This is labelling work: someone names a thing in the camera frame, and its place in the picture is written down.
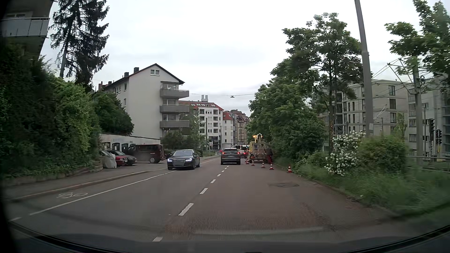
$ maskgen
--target worker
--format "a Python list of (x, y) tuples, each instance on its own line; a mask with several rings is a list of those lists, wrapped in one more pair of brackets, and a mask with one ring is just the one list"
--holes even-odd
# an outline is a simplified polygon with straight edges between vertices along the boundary
[(269, 164), (272, 164), (272, 155), (274, 154), (272, 152), (272, 148), (270, 144), (267, 144), (267, 148), (265, 149), (265, 153), (267, 154), (267, 161)]

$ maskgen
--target manhole cover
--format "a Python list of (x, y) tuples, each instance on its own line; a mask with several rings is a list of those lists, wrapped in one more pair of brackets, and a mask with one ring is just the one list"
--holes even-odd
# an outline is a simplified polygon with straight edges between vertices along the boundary
[(273, 184), (274, 186), (277, 187), (296, 187), (299, 186), (298, 184), (295, 183), (277, 183), (277, 184)]

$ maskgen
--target overcast sky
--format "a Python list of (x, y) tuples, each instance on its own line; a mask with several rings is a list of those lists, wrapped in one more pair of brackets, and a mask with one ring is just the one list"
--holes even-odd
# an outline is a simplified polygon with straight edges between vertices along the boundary
[[(449, 9), (450, 0), (443, 0)], [(94, 75), (94, 84), (118, 80), (133, 67), (158, 63), (185, 81), (189, 100), (208, 95), (225, 110), (238, 109), (250, 116), (252, 94), (271, 78), (269, 72), (288, 56), (283, 28), (305, 27), (315, 14), (339, 14), (347, 30), (360, 39), (353, 0), (108, 0), (110, 7), (103, 50), (107, 65)], [(412, 0), (361, 0), (371, 71), (398, 58), (389, 52), (394, 39), (385, 23), (398, 21), (418, 25)], [(58, 10), (54, 3), (52, 12)], [(46, 39), (41, 54), (56, 59), (58, 50)], [(377, 78), (396, 79), (391, 70)]]

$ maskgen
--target apartment building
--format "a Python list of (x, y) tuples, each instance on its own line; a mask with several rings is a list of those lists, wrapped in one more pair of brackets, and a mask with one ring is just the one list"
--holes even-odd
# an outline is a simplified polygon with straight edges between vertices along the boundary
[(0, 20), (1, 35), (7, 42), (19, 45), (23, 54), (38, 58), (50, 20), (53, 0), (13, 0)]
[(200, 117), (200, 134), (207, 136), (210, 150), (221, 149), (223, 140), (223, 109), (208, 102), (208, 95), (202, 95), (201, 101), (179, 101), (185, 106), (193, 106)]
[(188, 90), (181, 90), (182, 80), (157, 63), (132, 74), (125, 72), (117, 81), (99, 84), (99, 90), (116, 94), (134, 123), (134, 136), (160, 139), (170, 130), (189, 127), (189, 120), (180, 115), (189, 113), (190, 107), (179, 99), (189, 97)]
[[(440, 78), (429, 78), (423, 85), (422, 89), (422, 144), (423, 154), (430, 154), (450, 157), (450, 98), (440, 91)], [(411, 154), (416, 154), (417, 150), (417, 127), (416, 106), (414, 88), (412, 85), (406, 87), (408, 89), (408, 127), (406, 128), (406, 142), (411, 148)], [(434, 119), (435, 129), (442, 131), (442, 144), (436, 145), (435, 133), (430, 133), (430, 121)]]
[(250, 122), (250, 118), (245, 113), (236, 109), (231, 110), (230, 113), (236, 115), (237, 121), (237, 140), (236, 145), (247, 145), (247, 124)]
[(222, 148), (234, 148), (237, 145), (237, 116), (229, 111), (223, 112)]
[[(335, 135), (350, 131), (365, 131), (365, 92), (362, 84), (349, 86), (354, 90), (356, 99), (348, 99), (342, 92), (335, 94), (336, 119), (333, 132)], [(397, 123), (398, 114), (408, 115), (408, 91), (400, 81), (372, 80), (373, 94), (373, 134), (391, 134)], [(329, 113), (321, 113), (319, 117), (328, 126)], [(328, 140), (324, 142), (324, 151), (328, 152)]]

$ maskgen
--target asphalt road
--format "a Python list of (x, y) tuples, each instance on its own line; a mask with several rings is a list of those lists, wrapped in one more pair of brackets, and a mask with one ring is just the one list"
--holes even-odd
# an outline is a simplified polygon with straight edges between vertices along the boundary
[(218, 158), (195, 170), (158, 170), (10, 203), (7, 213), (12, 222), (61, 238), (94, 234), (141, 242), (342, 242), (418, 233), (295, 174), (260, 164), (220, 165)]

